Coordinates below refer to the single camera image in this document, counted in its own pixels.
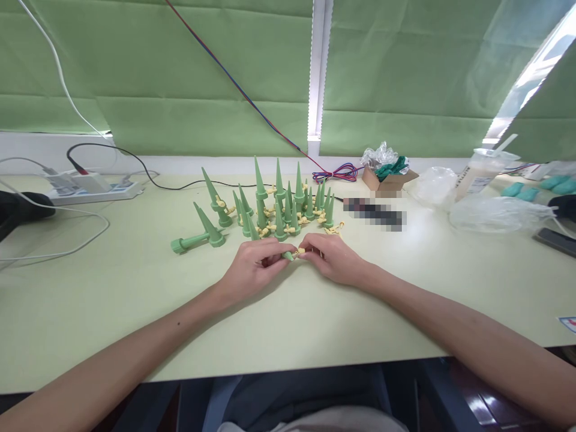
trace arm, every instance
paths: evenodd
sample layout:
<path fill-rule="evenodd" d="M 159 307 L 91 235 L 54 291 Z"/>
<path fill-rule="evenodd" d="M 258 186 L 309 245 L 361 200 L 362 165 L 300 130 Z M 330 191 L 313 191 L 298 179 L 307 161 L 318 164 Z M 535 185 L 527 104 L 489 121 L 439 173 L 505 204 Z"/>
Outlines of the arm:
<path fill-rule="evenodd" d="M 246 242 L 224 277 L 174 312 L 120 339 L 0 416 L 0 430 L 89 431 L 181 344 L 261 291 L 294 252 L 275 238 Z"/>
<path fill-rule="evenodd" d="M 486 315 L 366 262 L 338 236 L 307 234 L 300 247 L 307 252 L 299 258 L 388 303 L 518 404 L 566 430 L 576 425 L 573 366 Z"/>

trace green window blind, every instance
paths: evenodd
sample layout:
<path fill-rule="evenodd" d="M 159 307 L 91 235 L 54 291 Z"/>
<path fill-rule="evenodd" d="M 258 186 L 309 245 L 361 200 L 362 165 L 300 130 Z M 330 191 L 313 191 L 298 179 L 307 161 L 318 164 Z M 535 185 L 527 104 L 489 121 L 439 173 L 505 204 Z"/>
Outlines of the green window blind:
<path fill-rule="evenodd" d="M 323 155 L 468 157 L 573 0 L 336 0 Z"/>
<path fill-rule="evenodd" d="M 536 94 L 520 110 L 503 139 L 522 159 L 545 163 L 576 160 L 576 42 L 550 71 Z"/>
<path fill-rule="evenodd" d="M 297 155 L 164 1 L 27 4 L 63 57 L 80 111 L 110 128 L 118 146 L 149 155 Z M 272 123 L 305 149 L 312 3 L 173 4 Z M 66 110 L 39 31 L 18 3 L 2 8 L 0 44 L 11 61 L 0 66 L 0 129 L 88 131 Z"/>

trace green plastic spike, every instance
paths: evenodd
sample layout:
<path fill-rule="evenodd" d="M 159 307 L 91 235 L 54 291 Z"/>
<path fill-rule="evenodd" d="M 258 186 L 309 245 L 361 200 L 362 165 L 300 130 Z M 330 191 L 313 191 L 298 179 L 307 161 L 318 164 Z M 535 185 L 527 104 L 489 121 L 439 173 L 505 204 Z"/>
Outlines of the green plastic spike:
<path fill-rule="evenodd" d="M 280 199 L 280 204 L 282 204 L 282 200 L 286 197 L 286 191 L 282 187 L 282 173 L 280 172 L 280 159 L 276 158 L 276 193 L 274 196 L 277 196 Z"/>
<path fill-rule="evenodd" d="M 298 162 L 298 171 L 296 171 L 296 194 L 294 201 L 298 203 L 298 211 L 302 211 L 302 204 L 306 197 L 304 196 L 304 188 L 302 187 L 302 176 L 300 175 L 300 162 Z"/>
<path fill-rule="evenodd" d="M 254 222 L 252 221 L 252 219 L 250 218 L 250 216 L 248 216 L 246 218 L 246 221 L 248 222 L 248 228 L 250 229 L 250 238 L 252 240 L 261 240 L 260 236 L 258 235 L 258 231 L 256 231 L 256 227 L 254 226 Z"/>
<path fill-rule="evenodd" d="M 204 229 L 209 235 L 208 241 L 212 245 L 212 247 L 220 247 L 224 243 L 226 243 L 226 238 L 224 238 L 221 232 L 218 229 L 216 229 L 214 225 L 212 225 L 212 222 L 210 222 L 210 219 L 208 219 L 208 216 L 206 216 L 204 210 L 198 207 L 198 204 L 196 203 L 194 203 L 194 207 L 196 207 L 196 211 L 198 212 L 200 221 L 202 221 L 202 225 L 204 225 Z"/>
<path fill-rule="evenodd" d="M 258 228 L 264 229 L 268 225 L 268 218 L 264 214 L 264 200 L 256 200 L 258 210 Z"/>
<path fill-rule="evenodd" d="M 289 259 L 290 261 L 294 261 L 294 257 L 292 256 L 292 252 L 286 251 L 282 254 L 282 258 Z"/>
<path fill-rule="evenodd" d="M 322 181 L 320 188 L 318 189 L 318 193 L 316 194 L 316 207 L 318 210 L 322 210 L 324 208 L 324 185 L 326 180 Z"/>
<path fill-rule="evenodd" d="M 268 198 L 268 193 L 264 188 L 264 182 L 262 181 L 262 174 L 260 174 L 260 167 L 258 166 L 256 156 L 254 156 L 254 168 L 256 169 L 256 199 L 263 200 Z"/>
<path fill-rule="evenodd" d="M 280 200 L 276 197 L 276 231 L 274 232 L 274 236 L 278 241 L 284 241 L 288 238 L 288 234 L 284 232 L 286 224 L 284 223 L 284 219 L 282 219 L 282 207 L 280 207 L 280 205 Z"/>
<path fill-rule="evenodd" d="M 218 204 L 216 204 L 216 195 L 218 195 L 218 192 L 216 192 L 216 188 L 212 184 L 212 181 L 210 180 L 210 177 L 208 177 L 208 174 L 206 174 L 206 170 L 204 169 L 204 167 L 202 167 L 202 174 L 204 174 L 204 181 L 206 182 L 208 193 L 210 194 L 210 198 L 212 199 L 212 204 L 218 207 Z"/>
<path fill-rule="evenodd" d="M 238 189 L 240 189 L 240 200 L 242 201 L 242 207 L 244 207 L 244 211 L 248 216 L 252 216 L 254 214 L 254 210 L 248 204 L 248 200 L 246 199 L 246 195 L 244 195 L 244 191 L 242 190 L 242 186 L 238 183 Z"/>
<path fill-rule="evenodd" d="M 310 185 L 308 187 L 308 202 L 306 204 L 306 213 L 304 213 L 304 216 L 306 216 L 306 219 L 313 221 L 314 218 L 316 217 L 316 215 L 314 213 L 312 213 L 314 211 L 314 204 L 312 204 L 312 197 L 314 196 L 313 192 L 312 192 L 312 185 Z"/>
<path fill-rule="evenodd" d="M 286 201 L 290 201 L 290 210 L 294 208 L 294 197 L 292 196 L 292 188 L 290 186 L 290 182 L 288 182 L 288 189 L 286 190 Z"/>
<path fill-rule="evenodd" d="M 292 207 L 292 219 L 290 220 L 290 228 L 295 229 L 293 233 L 290 233 L 291 236 L 297 236 L 300 234 L 300 224 L 298 223 L 298 215 L 296 215 L 296 207 Z"/>
<path fill-rule="evenodd" d="M 308 188 L 304 190 L 304 201 L 302 201 L 301 211 L 304 211 L 304 205 L 308 205 Z"/>
<path fill-rule="evenodd" d="M 236 206 L 236 215 L 238 216 L 236 218 L 236 222 L 238 223 L 238 226 L 242 226 L 242 224 L 240 223 L 240 220 L 242 219 L 240 217 L 240 200 L 238 199 L 238 196 L 236 195 L 236 191 L 232 191 L 232 195 L 234 195 L 234 205 Z"/>
<path fill-rule="evenodd" d="M 334 226 L 334 194 L 332 197 L 326 199 L 326 207 L 324 208 L 326 212 L 326 222 L 322 225 L 324 228 L 332 228 Z"/>
<path fill-rule="evenodd" d="M 244 206 L 242 205 L 242 201 L 240 201 L 238 204 L 240 204 L 240 214 L 242 215 L 242 234 L 244 235 L 244 237 L 250 237 L 250 223 L 248 222 L 248 219 L 250 219 L 250 216 L 248 216 L 246 214 L 246 212 L 244 211 Z"/>
<path fill-rule="evenodd" d="M 326 194 L 326 201 L 324 201 L 324 207 L 323 207 L 323 209 L 325 209 L 326 206 L 328 205 L 328 199 L 330 198 L 330 195 L 331 195 L 331 194 L 332 194 L 332 188 L 329 187 L 329 188 L 328 188 L 328 193 Z"/>
<path fill-rule="evenodd" d="M 292 202 L 288 198 L 286 198 L 285 207 L 286 208 L 284 210 L 284 221 L 286 223 L 290 223 L 290 221 L 292 220 Z"/>
<path fill-rule="evenodd" d="M 224 231 L 224 228 L 217 228 L 218 232 Z M 170 242 L 170 247 L 174 253 L 181 254 L 194 247 L 196 244 L 206 240 L 210 237 L 209 233 L 200 234 L 197 236 L 189 237 L 187 239 L 176 239 Z"/>
<path fill-rule="evenodd" d="M 224 228 L 229 227 L 230 225 L 232 225 L 232 218 L 230 218 L 230 216 L 226 214 L 226 208 L 220 207 L 217 204 L 216 195 L 218 195 L 218 192 L 216 192 L 216 188 L 212 184 L 212 181 L 210 180 L 210 177 L 208 177 L 208 174 L 206 174 L 204 167 L 202 167 L 202 173 L 204 174 L 204 180 L 206 181 L 206 187 L 208 188 L 208 193 L 210 194 L 210 198 L 212 199 L 212 204 L 210 204 L 210 207 L 215 212 L 218 212 L 218 224 Z"/>

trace white wall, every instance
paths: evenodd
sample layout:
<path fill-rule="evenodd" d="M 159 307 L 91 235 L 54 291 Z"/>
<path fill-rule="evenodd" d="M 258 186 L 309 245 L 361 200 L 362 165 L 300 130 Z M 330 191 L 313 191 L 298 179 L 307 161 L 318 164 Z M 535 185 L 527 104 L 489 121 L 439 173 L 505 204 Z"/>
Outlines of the white wall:
<path fill-rule="evenodd" d="M 0 159 L 7 157 L 27 157 L 37 160 L 58 171 L 73 169 L 66 159 L 66 151 L 77 143 L 94 142 L 110 144 L 98 136 L 90 135 L 60 135 L 40 133 L 0 133 Z M 131 156 L 118 152 L 116 163 L 114 151 L 96 146 L 79 147 L 73 152 L 74 159 L 85 167 L 103 167 L 97 171 L 108 174 L 123 174 L 139 171 L 142 166 Z M 315 157 L 316 161 L 326 170 L 334 170 L 346 162 L 359 166 L 359 157 Z M 142 160 L 148 169 L 161 174 L 186 175 L 200 174 L 204 167 L 213 174 L 251 174 L 254 172 L 254 160 L 250 157 L 185 157 L 185 156 L 143 156 Z M 443 166 L 460 172 L 466 165 L 463 158 L 411 158 L 411 168 L 422 172 L 431 166 Z M 296 164 L 300 162 L 303 173 L 311 173 L 320 169 L 309 159 L 301 157 L 281 158 L 282 172 L 295 174 Z M 258 163 L 263 174 L 273 174 L 276 171 L 276 158 L 259 157 Z M 36 165 L 25 161 L 8 161 L 0 164 L 2 174 L 39 173 Z"/>

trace straw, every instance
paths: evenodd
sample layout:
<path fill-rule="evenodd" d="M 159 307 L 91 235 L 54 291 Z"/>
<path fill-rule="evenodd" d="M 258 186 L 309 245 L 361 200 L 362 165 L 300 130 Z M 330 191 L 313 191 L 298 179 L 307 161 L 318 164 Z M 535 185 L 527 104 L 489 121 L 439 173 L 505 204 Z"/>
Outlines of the straw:
<path fill-rule="evenodd" d="M 508 137 L 508 139 L 506 141 L 504 141 L 496 150 L 494 150 L 492 152 L 492 154 L 490 155 L 490 157 L 497 157 L 500 153 L 502 153 L 502 151 L 508 147 L 508 145 L 514 141 L 516 139 L 516 137 L 518 136 L 518 134 L 512 134 Z"/>

